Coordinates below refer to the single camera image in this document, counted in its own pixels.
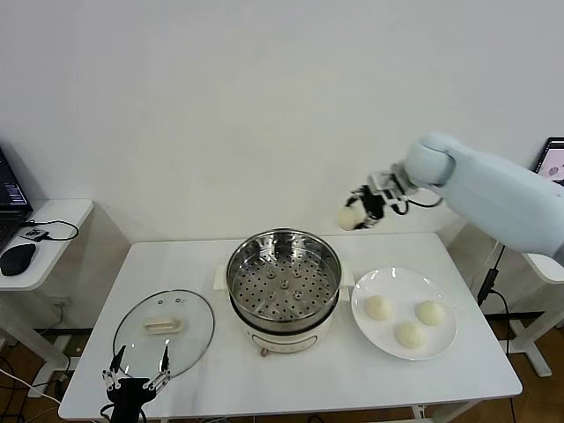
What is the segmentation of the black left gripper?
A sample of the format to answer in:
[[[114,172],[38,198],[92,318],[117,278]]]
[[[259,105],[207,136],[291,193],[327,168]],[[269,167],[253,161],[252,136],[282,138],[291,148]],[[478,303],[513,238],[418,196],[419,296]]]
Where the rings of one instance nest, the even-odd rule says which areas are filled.
[[[111,415],[105,413],[105,418],[111,423],[146,422],[143,406],[152,401],[153,391],[160,392],[171,379],[168,345],[165,345],[159,372],[151,380],[149,378],[119,378],[125,348],[126,346],[123,345],[114,355],[109,368],[102,370],[109,401],[105,405],[105,411],[111,410]]]

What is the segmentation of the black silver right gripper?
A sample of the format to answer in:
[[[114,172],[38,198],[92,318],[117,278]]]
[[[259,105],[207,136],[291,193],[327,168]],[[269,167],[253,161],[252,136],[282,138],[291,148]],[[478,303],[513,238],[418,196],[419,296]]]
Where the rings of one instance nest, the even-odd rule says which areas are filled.
[[[389,207],[396,215],[409,212],[408,193],[411,185],[402,164],[393,164],[389,170],[377,171],[367,177],[367,184],[351,192],[345,201],[346,206],[362,204],[368,208],[357,211],[356,229],[369,229],[384,217],[384,209]]]

